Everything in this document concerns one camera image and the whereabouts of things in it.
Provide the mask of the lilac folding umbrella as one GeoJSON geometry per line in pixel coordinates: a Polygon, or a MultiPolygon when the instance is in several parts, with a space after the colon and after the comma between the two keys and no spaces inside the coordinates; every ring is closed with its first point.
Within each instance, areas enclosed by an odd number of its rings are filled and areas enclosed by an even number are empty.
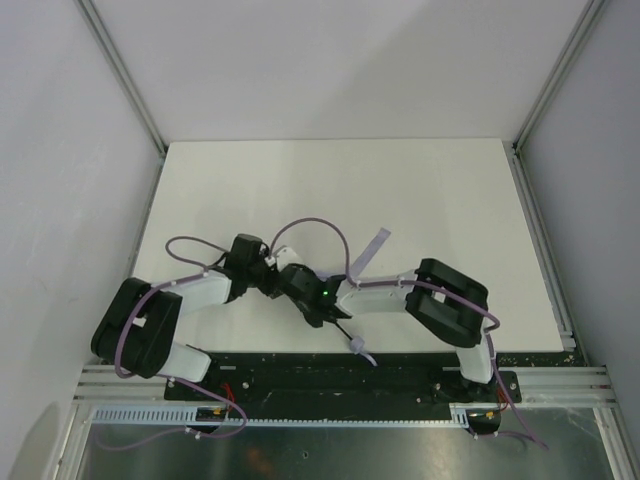
{"type": "MultiPolygon", "coordinates": [[[[361,254],[353,261],[350,267],[350,272],[356,276],[361,275],[390,236],[391,232],[389,230],[381,228],[361,254]]],[[[360,336],[351,335],[338,322],[335,322],[334,325],[348,341],[348,347],[352,354],[364,358],[373,367],[378,366],[375,358],[366,351],[365,341],[360,336]]]]}

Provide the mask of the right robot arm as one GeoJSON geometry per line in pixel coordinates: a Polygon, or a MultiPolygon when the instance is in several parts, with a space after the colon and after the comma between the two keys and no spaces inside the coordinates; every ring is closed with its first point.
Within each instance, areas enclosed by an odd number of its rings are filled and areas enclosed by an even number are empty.
{"type": "Polygon", "coordinates": [[[276,291],[314,328],[366,314],[407,314],[455,349],[464,380],[493,381],[489,291],[439,260],[424,259],[417,269],[395,277],[364,280],[345,274],[322,278],[301,263],[289,263],[277,267],[276,291]]]}

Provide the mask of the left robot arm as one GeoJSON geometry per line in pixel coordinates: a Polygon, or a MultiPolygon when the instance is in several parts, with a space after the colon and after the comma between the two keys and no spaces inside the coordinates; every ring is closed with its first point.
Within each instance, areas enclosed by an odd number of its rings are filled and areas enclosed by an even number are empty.
{"type": "Polygon", "coordinates": [[[239,234],[218,262],[202,264],[197,274],[156,285],[124,280],[91,339],[91,352],[112,363],[123,378],[202,381],[212,359],[174,339],[179,320],[264,286],[273,272],[268,256],[260,238],[239,234]]]}

